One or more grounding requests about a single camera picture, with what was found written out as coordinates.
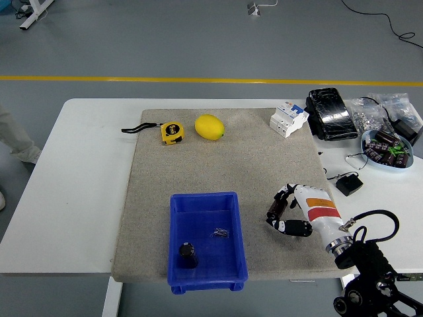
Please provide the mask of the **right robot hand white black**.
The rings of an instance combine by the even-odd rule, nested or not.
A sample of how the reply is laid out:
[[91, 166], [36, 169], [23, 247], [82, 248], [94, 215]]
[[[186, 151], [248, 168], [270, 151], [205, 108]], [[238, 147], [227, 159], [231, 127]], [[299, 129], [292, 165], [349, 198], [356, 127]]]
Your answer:
[[[298, 206], [305, 220], [281, 220], [287, 207]], [[287, 184], [274, 196], [274, 202], [269, 208], [266, 222], [277, 231], [291, 236], [310, 236], [318, 232], [323, 241], [323, 247], [333, 254], [341, 252], [352, 243], [352, 236], [340, 227], [343, 220], [334, 202], [326, 191], [320, 188]]]

